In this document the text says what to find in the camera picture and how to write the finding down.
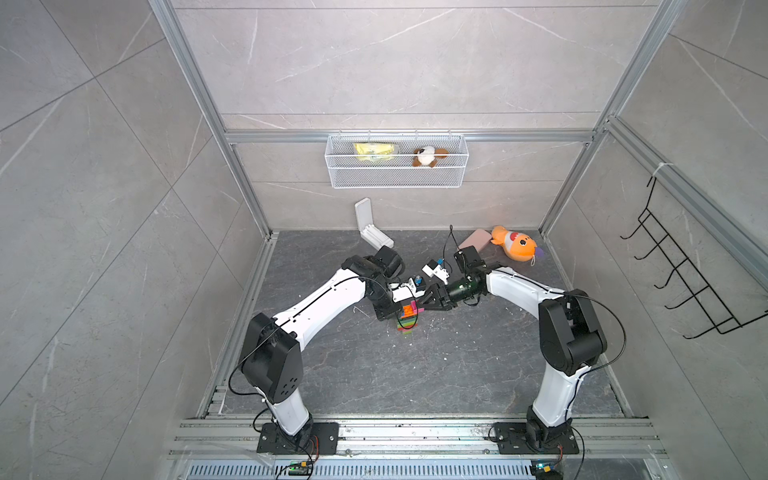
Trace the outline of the orange lego brick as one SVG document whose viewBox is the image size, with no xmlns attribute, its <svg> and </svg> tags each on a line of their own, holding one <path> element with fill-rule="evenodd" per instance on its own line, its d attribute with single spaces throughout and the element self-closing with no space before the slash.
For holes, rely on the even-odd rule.
<svg viewBox="0 0 768 480">
<path fill-rule="evenodd" d="M 410 303 L 403 306 L 400 317 L 402 319 L 415 317 L 417 315 L 417 307 L 415 303 Z"/>
</svg>

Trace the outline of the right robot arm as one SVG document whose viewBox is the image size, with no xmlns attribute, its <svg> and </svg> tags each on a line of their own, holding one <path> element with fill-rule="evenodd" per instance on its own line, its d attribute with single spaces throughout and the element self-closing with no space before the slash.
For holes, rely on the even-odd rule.
<svg viewBox="0 0 768 480">
<path fill-rule="evenodd" d="M 541 437 L 566 431 L 583 379 L 608 346 L 592 299 L 581 290 L 546 286 L 510 266 L 488 265 L 473 247 L 458 250 L 454 259 L 461 276 L 451 283 L 430 284 L 416 308 L 447 311 L 491 295 L 534 316 L 546 368 L 539 393 L 528 408 L 526 427 Z"/>
</svg>

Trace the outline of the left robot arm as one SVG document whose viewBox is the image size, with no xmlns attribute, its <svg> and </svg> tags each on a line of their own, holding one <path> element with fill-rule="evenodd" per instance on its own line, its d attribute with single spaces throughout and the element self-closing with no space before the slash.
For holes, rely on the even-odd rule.
<svg viewBox="0 0 768 480">
<path fill-rule="evenodd" d="M 399 305 L 389 283 L 403 270 L 402 257 L 388 246 L 374 255 L 354 255 L 294 306 L 273 316 L 259 313 L 249 321 L 236 370 L 251 386 L 244 394 L 265 400 L 283 434 L 303 445 L 312 428 L 299 391 L 303 350 L 340 313 L 364 299 L 379 319 L 394 315 Z"/>
</svg>

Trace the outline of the white open flip box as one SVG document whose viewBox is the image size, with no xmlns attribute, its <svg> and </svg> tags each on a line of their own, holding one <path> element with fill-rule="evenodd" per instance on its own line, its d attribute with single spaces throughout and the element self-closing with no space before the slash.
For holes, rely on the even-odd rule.
<svg viewBox="0 0 768 480">
<path fill-rule="evenodd" d="M 393 248 L 394 240 L 374 224 L 371 200 L 363 198 L 355 203 L 354 208 L 361 238 L 375 250 L 379 250 L 383 246 Z"/>
</svg>

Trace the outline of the pink rectangular case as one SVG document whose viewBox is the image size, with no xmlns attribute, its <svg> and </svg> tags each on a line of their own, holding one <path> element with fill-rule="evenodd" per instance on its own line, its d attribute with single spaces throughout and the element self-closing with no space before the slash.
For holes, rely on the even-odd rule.
<svg viewBox="0 0 768 480">
<path fill-rule="evenodd" d="M 491 243 L 491 240 L 492 235 L 488 231 L 477 229 L 459 244 L 459 248 L 467 249 L 469 247 L 473 247 L 478 252 L 481 252 Z"/>
</svg>

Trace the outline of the orange plush fish toy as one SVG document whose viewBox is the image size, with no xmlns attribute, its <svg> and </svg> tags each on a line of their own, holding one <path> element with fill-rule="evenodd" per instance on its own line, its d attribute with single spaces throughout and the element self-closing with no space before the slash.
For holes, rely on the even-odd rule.
<svg viewBox="0 0 768 480">
<path fill-rule="evenodd" d="M 535 263 L 544 255 L 537 242 L 527 234 L 495 226 L 491 232 L 491 243 L 500 246 L 505 255 L 518 262 Z"/>
</svg>

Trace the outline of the yellow packet in basket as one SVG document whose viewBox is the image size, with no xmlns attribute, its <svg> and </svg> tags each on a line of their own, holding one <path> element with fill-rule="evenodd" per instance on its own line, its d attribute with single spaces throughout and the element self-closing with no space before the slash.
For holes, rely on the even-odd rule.
<svg viewBox="0 0 768 480">
<path fill-rule="evenodd" d="M 353 148 L 356 159 L 361 162 L 387 162 L 399 154 L 399 147 L 392 143 L 356 142 Z"/>
</svg>

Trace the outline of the brown white plush toy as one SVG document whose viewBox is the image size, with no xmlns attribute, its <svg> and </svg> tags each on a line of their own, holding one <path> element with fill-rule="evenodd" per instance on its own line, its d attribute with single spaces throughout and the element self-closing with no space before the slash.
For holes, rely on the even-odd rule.
<svg viewBox="0 0 768 480">
<path fill-rule="evenodd" d="M 414 151 L 412 166 L 434 168 L 440 160 L 446 159 L 448 155 L 449 152 L 443 148 L 436 148 L 434 146 L 420 147 Z"/>
</svg>

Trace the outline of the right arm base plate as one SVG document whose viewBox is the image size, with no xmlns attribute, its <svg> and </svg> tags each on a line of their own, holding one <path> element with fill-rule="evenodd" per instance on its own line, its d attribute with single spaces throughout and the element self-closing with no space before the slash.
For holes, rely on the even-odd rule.
<svg viewBox="0 0 768 480">
<path fill-rule="evenodd" d="M 496 422 L 489 429 L 489 440 L 501 455 L 571 455 L 581 451 L 571 420 L 556 427 L 536 421 Z"/>
</svg>

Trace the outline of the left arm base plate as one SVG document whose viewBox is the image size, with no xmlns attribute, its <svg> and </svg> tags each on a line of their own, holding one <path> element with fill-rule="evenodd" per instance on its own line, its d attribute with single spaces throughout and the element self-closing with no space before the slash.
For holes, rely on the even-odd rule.
<svg viewBox="0 0 768 480">
<path fill-rule="evenodd" d="M 336 422 L 309 422 L 295 435 L 288 435 L 278 424 L 267 423 L 259 427 L 256 451 L 276 455 L 335 455 L 340 439 L 339 429 L 340 425 Z"/>
</svg>

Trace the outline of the aluminium front rail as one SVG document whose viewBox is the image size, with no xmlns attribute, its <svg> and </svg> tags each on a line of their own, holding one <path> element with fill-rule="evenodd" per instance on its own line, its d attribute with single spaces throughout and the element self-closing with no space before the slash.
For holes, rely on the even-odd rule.
<svg viewBox="0 0 768 480">
<path fill-rule="evenodd" d="M 438 458 L 509 455 L 528 458 L 664 459 L 666 448 L 647 419 L 577 418 L 566 437 L 541 451 L 525 440 L 520 418 L 491 417 L 319 417 L 315 421 L 321 456 L 341 458 Z M 171 458 L 247 458 L 291 453 L 276 426 L 245 416 L 181 423 L 166 446 Z"/>
</svg>

